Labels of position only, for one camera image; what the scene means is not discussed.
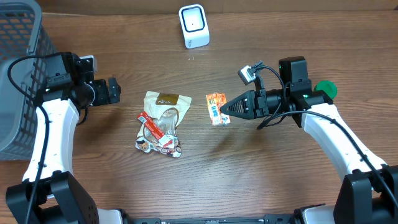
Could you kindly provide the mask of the orange Kleenex tissue pack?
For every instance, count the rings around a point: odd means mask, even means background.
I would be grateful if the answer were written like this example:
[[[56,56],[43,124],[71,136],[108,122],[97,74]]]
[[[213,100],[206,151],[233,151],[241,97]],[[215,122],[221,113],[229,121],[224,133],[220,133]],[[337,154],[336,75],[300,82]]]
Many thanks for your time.
[[[213,126],[227,126],[231,122],[229,115],[221,112],[221,107],[227,102],[224,93],[206,95],[206,102]]]

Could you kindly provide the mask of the brown snack packets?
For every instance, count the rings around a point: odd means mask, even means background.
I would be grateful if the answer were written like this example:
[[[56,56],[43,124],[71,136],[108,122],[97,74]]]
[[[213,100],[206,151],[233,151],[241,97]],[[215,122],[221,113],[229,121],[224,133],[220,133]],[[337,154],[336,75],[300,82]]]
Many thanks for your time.
[[[136,138],[136,148],[146,153],[151,151],[163,155],[179,158],[182,147],[177,136],[177,128],[190,108],[192,99],[187,96],[158,93],[148,91],[144,98],[144,109],[153,122],[165,133],[173,138],[170,147],[162,147],[150,131],[141,123],[141,128]]]

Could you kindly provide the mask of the green lidded jar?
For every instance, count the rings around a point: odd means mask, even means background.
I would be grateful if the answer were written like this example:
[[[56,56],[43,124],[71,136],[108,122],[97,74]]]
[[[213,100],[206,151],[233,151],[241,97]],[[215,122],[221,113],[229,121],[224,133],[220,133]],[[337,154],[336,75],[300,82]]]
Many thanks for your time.
[[[338,94],[338,89],[336,85],[329,80],[320,81],[314,88],[315,91],[324,91],[332,100]]]

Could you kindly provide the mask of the red snack packet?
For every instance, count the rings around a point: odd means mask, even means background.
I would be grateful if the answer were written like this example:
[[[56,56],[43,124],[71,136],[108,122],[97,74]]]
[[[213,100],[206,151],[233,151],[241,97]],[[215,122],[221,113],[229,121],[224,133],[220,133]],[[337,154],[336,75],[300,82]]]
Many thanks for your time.
[[[150,131],[162,147],[170,147],[174,142],[174,139],[166,136],[145,111],[141,112],[137,119]]]

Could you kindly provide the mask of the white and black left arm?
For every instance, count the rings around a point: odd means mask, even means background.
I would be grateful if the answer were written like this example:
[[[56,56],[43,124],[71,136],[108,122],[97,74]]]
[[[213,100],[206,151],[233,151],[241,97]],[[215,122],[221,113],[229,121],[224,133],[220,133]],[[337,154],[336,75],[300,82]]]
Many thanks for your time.
[[[31,96],[17,84],[13,68],[7,68],[11,85],[32,102],[37,117],[35,142],[29,166],[18,185],[6,190],[6,204],[18,223],[127,223],[120,209],[96,206],[73,175],[73,138],[85,122],[81,112],[91,106],[120,101],[121,87],[115,78],[95,80],[96,59],[71,52],[41,55],[45,76]]]

